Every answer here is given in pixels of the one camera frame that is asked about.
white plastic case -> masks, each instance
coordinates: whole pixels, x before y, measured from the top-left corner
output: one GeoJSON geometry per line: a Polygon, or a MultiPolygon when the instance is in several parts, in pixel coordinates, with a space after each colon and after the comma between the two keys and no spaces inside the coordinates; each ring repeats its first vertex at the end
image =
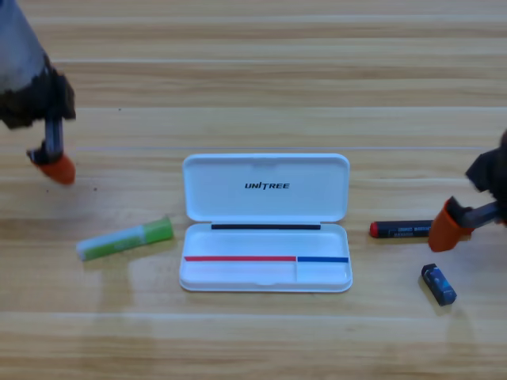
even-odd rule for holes
{"type": "Polygon", "coordinates": [[[342,292],[353,283],[340,154],[196,154],[185,159],[180,284],[189,291],[342,292]]]}

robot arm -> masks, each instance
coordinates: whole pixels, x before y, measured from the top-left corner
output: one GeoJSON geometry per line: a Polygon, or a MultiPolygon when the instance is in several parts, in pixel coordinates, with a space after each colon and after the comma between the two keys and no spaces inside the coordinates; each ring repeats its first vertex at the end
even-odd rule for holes
{"type": "Polygon", "coordinates": [[[72,184],[75,168],[63,154],[62,120],[76,117],[74,90],[52,66],[15,0],[0,0],[0,57],[0,120],[9,129],[45,120],[45,140],[27,154],[51,179],[72,184]]]}
{"type": "Polygon", "coordinates": [[[479,192],[490,192],[495,201],[473,209],[462,207],[454,197],[449,199],[429,231],[428,243],[434,252],[453,249],[463,236],[492,221],[507,225],[507,131],[500,147],[474,161],[467,177],[479,192]]]}

green glue stick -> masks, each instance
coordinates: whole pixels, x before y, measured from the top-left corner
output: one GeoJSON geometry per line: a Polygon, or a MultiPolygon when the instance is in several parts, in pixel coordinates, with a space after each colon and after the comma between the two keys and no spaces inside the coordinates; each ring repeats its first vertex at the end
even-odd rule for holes
{"type": "Polygon", "coordinates": [[[155,222],[80,241],[76,245],[76,250],[81,260],[88,261],[141,245],[169,240],[172,237],[171,221],[165,217],[155,222]]]}

marker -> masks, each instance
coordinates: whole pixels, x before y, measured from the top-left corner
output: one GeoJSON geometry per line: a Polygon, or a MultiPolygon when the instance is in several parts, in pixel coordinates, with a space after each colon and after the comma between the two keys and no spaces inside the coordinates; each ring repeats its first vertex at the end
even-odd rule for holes
{"type": "Polygon", "coordinates": [[[374,238],[426,238],[433,220],[373,222],[370,235],[374,238]]]}
{"type": "Polygon", "coordinates": [[[171,221],[165,217],[155,222],[80,241],[76,245],[76,250],[81,260],[88,261],[141,245],[169,240],[172,237],[171,221]]]}

blue eraser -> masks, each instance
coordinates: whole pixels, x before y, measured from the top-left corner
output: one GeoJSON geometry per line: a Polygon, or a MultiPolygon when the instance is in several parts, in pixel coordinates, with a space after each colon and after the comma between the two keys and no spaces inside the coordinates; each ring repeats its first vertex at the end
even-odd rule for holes
{"type": "Polygon", "coordinates": [[[440,306],[451,305],[456,300],[456,292],[435,264],[422,267],[421,276],[440,306]]]}

